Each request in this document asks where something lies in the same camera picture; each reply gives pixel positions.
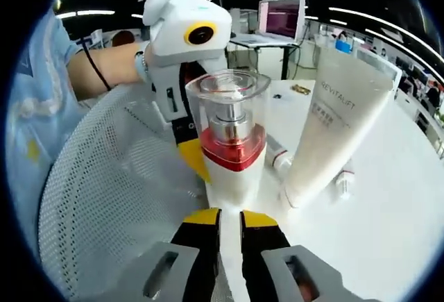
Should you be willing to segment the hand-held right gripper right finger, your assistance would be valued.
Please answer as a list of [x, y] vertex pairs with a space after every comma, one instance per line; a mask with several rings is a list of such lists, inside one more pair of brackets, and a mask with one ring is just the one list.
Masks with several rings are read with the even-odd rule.
[[240, 213], [242, 275], [251, 301], [363, 301], [342, 275], [301, 245], [291, 246], [263, 213]]

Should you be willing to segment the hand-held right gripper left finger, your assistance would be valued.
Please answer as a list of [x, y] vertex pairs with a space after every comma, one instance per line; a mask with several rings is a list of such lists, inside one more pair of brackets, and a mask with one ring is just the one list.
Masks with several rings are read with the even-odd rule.
[[170, 242], [157, 242], [122, 273], [111, 301], [210, 301], [219, 274], [221, 209], [183, 219]]

